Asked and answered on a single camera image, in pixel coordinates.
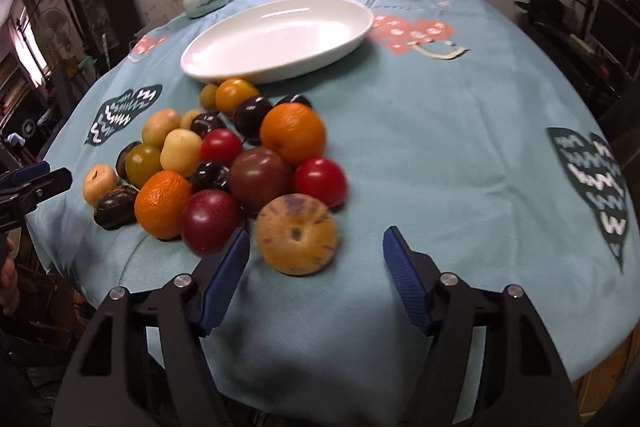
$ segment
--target cherry tomato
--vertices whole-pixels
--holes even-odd
[[[241,154],[242,142],[238,136],[226,129],[214,129],[207,133],[200,146],[202,161],[218,162],[225,167],[230,167]]]
[[[296,192],[307,194],[333,207],[347,198],[347,178],[342,168],[328,158],[309,158],[293,176]]]

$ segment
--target white plate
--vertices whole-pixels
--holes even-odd
[[[197,36],[182,54],[184,73],[207,83],[240,77],[276,82],[348,55],[373,24],[351,0],[283,0],[233,15]]]

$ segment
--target bright window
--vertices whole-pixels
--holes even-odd
[[[42,70],[47,70],[47,62],[45,61],[42,53],[38,49],[38,45],[36,44],[36,39],[33,36],[33,30],[31,29],[31,23],[29,22],[29,18],[27,17],[27,10],[23,10],[20,15],[20,24],[24,29],[24,37],[20,32],[18,32],[17,39],[14,41],[15,51],[18,54],[18,58],[20,58],[21,63],[25,67],[25,69],[31,75],[33,82],[36,86],[41,86],[44,77],[42,76]]]

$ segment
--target tablecloth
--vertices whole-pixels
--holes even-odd
[[[138,225],[100,229],[81,196],[96,163],[114,164],[153,112],[198,105],[180,56],[206,28],[274,0],[231,0],[145,36],[74,111],[46,160],[74,175],[29,217],[46,266],[99,304],[111,287],[160,287],[198,260]],[[376,24],[353,54],[260,86],[303,93],[324,119],[326,155],[345,169],[334,263],[308,278],[270,269],[255,245],[223,324],[203,340],[227,396],[324,425],[394,425],[429,341],[409,324],[382,257],[397,225],[414,250],[469,284],[524,287],[571,378],[603,360],[640,315],[640,236],[596,122],[560,71],[482,0],[357,0]],[[468,51],[454,60],[446,55]],[[482,331],[458,418],[478,385]],[[157,335],[150,350],[159,353]]]

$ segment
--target silver bolt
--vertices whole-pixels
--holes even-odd
[[[459,280],[460,279],[458,279],[458,276],[454,273],[446,272],[440,276],[440,282],[445,286],[455,286],[456,284],[458,284]]]
[[[507,286],[507,293],[514,299],[517,299],[518,297],[522,297],[524,295],[524,290],[522,289],[522,286],[511,284]]]
[[[187,288],[187,286],[191,284],[191,280],[191,275],[183,273],[174,279],[174,284],[178,286],[178,288]]]
[[[114,300],[114,301],[119,301],[120,299],[122,299],[125,295],[127,294],[126,289],[124,289],[122,286],[116,286],[113,290],[111,290],[109,292],[109,296]]]

